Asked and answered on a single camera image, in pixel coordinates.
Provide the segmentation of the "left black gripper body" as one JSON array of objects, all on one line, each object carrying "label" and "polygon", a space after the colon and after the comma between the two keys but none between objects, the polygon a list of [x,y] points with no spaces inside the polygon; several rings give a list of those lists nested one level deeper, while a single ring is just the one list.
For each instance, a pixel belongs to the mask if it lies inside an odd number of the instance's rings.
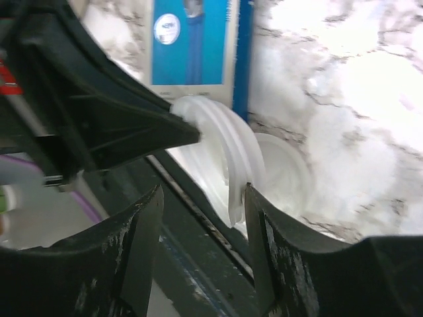
[{"label": "left black gripper body", "polygon": [[1,2],[1,121],[47,186],[108,174],[107,68],[69,1]]}]

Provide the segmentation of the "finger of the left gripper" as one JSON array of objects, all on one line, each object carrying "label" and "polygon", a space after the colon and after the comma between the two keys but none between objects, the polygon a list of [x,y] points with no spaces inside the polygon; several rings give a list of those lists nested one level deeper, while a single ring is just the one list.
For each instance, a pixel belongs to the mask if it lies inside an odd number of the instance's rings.
[{"label": "finger of the left gripper", "polygon": [[[155,151],[198,142],[199,131],[171,114],[166,100],[107,60],[105,105],[98,118],[104,124],[109,170]],[[9,150],[24,152],[11,138]]]}]

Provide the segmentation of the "stack of white lids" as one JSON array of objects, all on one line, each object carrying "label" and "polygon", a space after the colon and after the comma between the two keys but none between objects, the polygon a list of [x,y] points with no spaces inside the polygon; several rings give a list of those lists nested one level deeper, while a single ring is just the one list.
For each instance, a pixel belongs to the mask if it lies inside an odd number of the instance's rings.
[{"label": "stack of white lids", "polygon": [[254,132],[234,111],[204,96],[175,100],[171,113],[197,128],[200,140],[169,149],[169,154],[200,187],[228,227],[243,222],[246,185],[263,189],[266,177]]}]

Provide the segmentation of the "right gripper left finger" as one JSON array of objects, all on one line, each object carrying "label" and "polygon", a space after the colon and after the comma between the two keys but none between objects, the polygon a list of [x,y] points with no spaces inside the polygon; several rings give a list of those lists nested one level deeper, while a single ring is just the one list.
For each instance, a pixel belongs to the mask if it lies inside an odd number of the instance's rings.
[{"label": "right gripper left finger", "polygon": [[2,316],[145,316],[164,207],[161,186],[50,247],[1,249]]}]

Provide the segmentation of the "single white lid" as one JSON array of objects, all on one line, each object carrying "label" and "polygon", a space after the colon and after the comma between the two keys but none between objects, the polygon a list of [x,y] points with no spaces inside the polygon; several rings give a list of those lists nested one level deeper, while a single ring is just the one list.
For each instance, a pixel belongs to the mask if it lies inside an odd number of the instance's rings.
[{"label": "single white lid", "polygon": [[[288,142],[273,135],[256,133],[264,159],[264,189],[261,194],[278,210],[292,217],[303,212],[311,198],[313,181],[307,165]],[[234,151],[224,151],[215,138],[168,150],[203,191],[212,209],[225,225],[247,233],[244,203],[229,206],[229,192],[243,189],[235,183]]]}]

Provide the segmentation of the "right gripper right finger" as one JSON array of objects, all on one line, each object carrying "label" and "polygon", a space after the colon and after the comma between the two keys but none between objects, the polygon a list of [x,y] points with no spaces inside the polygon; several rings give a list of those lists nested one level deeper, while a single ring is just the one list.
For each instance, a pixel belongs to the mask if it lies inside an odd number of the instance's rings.
[{"label": "right gripper right finger", "polygon": [[260,316],[421,316],[422,237],[371,236],[348,244],[245,189]]}]

